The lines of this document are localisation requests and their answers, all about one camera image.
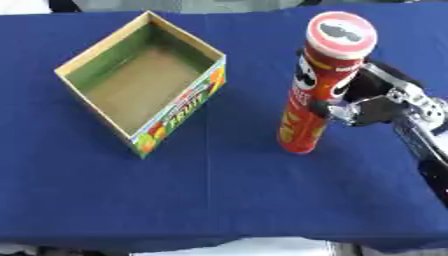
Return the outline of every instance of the pringles mascot face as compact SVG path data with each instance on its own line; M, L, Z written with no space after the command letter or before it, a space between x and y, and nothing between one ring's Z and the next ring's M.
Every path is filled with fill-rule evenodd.
M299 57L295 80L297 86L302 90L311 90L317 84L316 74L303 55Z

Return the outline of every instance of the blue tablecloth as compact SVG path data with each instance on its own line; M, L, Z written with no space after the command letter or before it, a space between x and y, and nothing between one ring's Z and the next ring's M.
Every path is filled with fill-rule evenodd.
M370 20L374 58L448 94L446 4L165 14L228 54L228 84L141 161L53 73L138 13L0 17L0 240L149 250L153 238L293 235L447 246L448 211L390 126L334 123L306 156L278 146L294 52L326 10Z

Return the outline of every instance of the box wall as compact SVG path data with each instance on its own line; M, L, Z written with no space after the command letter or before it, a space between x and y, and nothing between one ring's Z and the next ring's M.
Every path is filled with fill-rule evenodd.
M225 83L225 64L223 56L131 136L134 151L139 152L140 157L147 156Z

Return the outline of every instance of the red pringles can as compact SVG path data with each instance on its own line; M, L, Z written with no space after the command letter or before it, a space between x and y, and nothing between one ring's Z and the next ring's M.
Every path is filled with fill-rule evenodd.
M327 122L308 110L310 100L341 101L376 42L375 28L357 15L325 12L311 19L278 132L282 147L294 153L314 149Z

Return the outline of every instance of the open cardboard box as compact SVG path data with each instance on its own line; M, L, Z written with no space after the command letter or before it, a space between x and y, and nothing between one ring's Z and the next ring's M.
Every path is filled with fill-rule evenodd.
M225 83L226 57L147 11L56 74L142 158Z

